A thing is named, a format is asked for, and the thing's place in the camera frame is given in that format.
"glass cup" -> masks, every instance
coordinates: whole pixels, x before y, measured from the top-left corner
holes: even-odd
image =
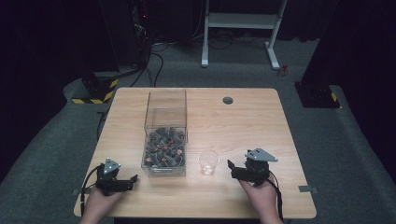
[[[201,166],[201,174],[213,175],[215,173],[216,166],[219,164],[219,154],[213,150],[207,150],[201,152],[198,158],[198,162]]]

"clear plastic container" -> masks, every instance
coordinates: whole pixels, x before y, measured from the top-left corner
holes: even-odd
[[[186,174],[186,91],[151,91],[142,169],[148,176]]]

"black cable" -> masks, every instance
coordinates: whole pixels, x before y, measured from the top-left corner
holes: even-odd
[[[222,47],[222,48],[215,47],[215,46],[213,46],[213,45],[211,45],[211,44],[208,43],[207,45],[208,45],[210,48],[212,48],[212,49],[227,49],[227,48],[229,48],[229,47],[233,44],[233,36],[232,36],[232,35],[229,35],[229,34],[226,34],[226,35],[215,35],[215,34],[211,34],[211,35],[213,35],[217,41],[230,41],[230,42],[228,43],[228,45],[226,45],[225,47]]]
[[[93,168],[93,170],[90,171],[90,173],[85,177],[84,184],[82,185],[81,188],[81,195],[79,197],[79,203],[80,203],[80,210],[81,210],[81,216],[84,216],[84,209],[85,209],[85,190],[87,190],[87,182],[90,179],[91,175],[93,172],[95,172],[97,169],[99,169],[100,166],[96,166]]]
[[[271,171],[269,171],[271,173],[271,175],[274,177],[275,181],[276,181],[276,185],[274,184],[274,182],[272,182],[269,178],[267,179],[268,183],[270,183],[270,185],[272,187],[274,187],[275,191],[276,191],[276,195],[277,195],[277,212],[279,214],[279,218],[280,220],[283,221],[283,211],[282,211],[282,193],[279,190],[279,183],[277,182],[276,176],[274,175],[274,173],[272,173]]]
[[[96,113],[96,114],[100,114],[100,115],[101,115],[101,116],[100,116],[100,119],[99,119],[98,126],[97,126],[97,128],[96,128],[96,141],[99,141],[100,125],[101,125],[102,122],[106,121],[106,116],[107,116],[107,113],[108,113],[109,110],[110,110],[110,107],[109,107],[108,110],[105,111],[105,112],[98,112],[98,113]]]
[[[218,41],[228,41],[233,39],[233,35],[229,34],[228,32],[220,35],[212,33],[211,35]]]
[[[198,30],[199,30],[199,28],[200,28],[200,26],[201,26],[202,17],[203,17],[203,15],[204,15],[204,11],[205,11],[205,8],[204,8],[204,0],[201,0],[201,14],[200,14],[200,16],[199,16],[197,29],[195,30],[194,34],[191,36],[192,38],[194,38],[194,36],[198,33]]]
[[[93,185],[95,185],[96,183],[93,183],[91,185],[89,185],[87,188],[85,188],[85,192],[87,192],[87,189],[90,189]]]
[[[140,71],[139,75],[137,76],[137,78],[134,80],[134,82],[131,84],[130,87],[132,87],[132,86],[137,82],[137,80],[142,76],[142,74],[143,74],[143,72],[144,72],[145,70],[146,70],[146,69],[144,68],[144,69],[142,69],[142,71]]]
[[[160,46],[160,45],[165,45],[165,48],[163,48],[163,49],[152,50],[151,52],[161,52],[161,51],[164,51],[164,50],[166,50],[166,49],[169,48],[169,43],[168,43],[168,42],[157,43],[157,44],[154,44],[153,46]]]
[[[153,87],[154,83],[152,82],[152,75],[151,75],[151,71],[149,70],[149,67],[146,67],[146,72],[148,72],[149,86]]]
[[[136,74],[136,73],[138,73],[140,71],[140,68],[136,68],[136,69],[134,69],[134,70],[132,70],[132,71],[129,71],[129,72],[125,72],[125,73],[122,73],[122,74],[119,74],[119,75],[116,75],[116,76],[113,76],[113,77],[103,77],[103,80],[115,80],[115,79],[119,79],[119,78],[122,78],[122,77],[128,77],[128,76],[131,76],[131,75],[133,75],[133,74]]]
[[[163,69],[163,57],[161,57],[161,55],[156,54],[156,53],[151,53],[151,54],[153,54],[153,55],[155,55],[155,56],[157,56],[157,57],[159,57],[161,59],[160,69],[158,69],[158,72],[157,72],[157,74],[155,75],[155,78],[154,78],[154,85],[153,86],[157,87],[157,79],[158,79],[158,76],[159,76],[161,70]]]
[[[254,37],[251,40],[239,40],[237,38],[234,38],[233,42],[236,44],[255,44],[255,43],[264,42],[265,40],[266,38],[256,38],[256,37]]]

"black equipment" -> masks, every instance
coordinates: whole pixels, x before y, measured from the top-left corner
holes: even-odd
[[[81,202],[81,216],[84,215],[85,209],[85,192],[89,188],[87,186],[88,179],[90,179],[93,172],[96,171],[96,182],[95,186],[102,191],[106,196],[109,196],[114,192],[123,192],[127,190],[132,190],[134,188],[134,183],[137,181],[137,175],[131,177],[130,180],[118,180],[117,174],[119,173],[121,165],[114,162],[110,158],[106,159],[105,164],[101,163],[96,166],[85,178],[84,184],[81,189],[80,202]]]
[[[245,156],[247,157],[247,161],[245,162],[246,168],[235,167],[231,161],[227,160],[228,167],[231,169],[231,177],[253,183],[253,187],[258,187],[264,183],[264,181],[268,181],[276,190],[277,212],[279,213],[280,219],[283,221],[282,193],[279,190],[276,177],[274,176],[276,185],[269,179],[270,174],[274,174],[269,170],[268,161],[277,161],[277,158],[261,148],[256,148],[254,150],[249,149]]]

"hand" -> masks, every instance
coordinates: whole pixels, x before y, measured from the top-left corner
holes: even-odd
[[[270,175],[269,179],[274,182],[274,177],[272,175]],[[245,190],[251,205],[253,205],[259,214],[261,224],[283,223],[276,211],[276,191],[268,181],[264,181],[258,187],[253,187],[252,184],[247,181],[238,181]]]
[[[99,189],[93,187],[85,205],[84,216],[79,223],[99,223],[110,212],[122,195],[123,192],[116,192],[110,196],[105,196]]]

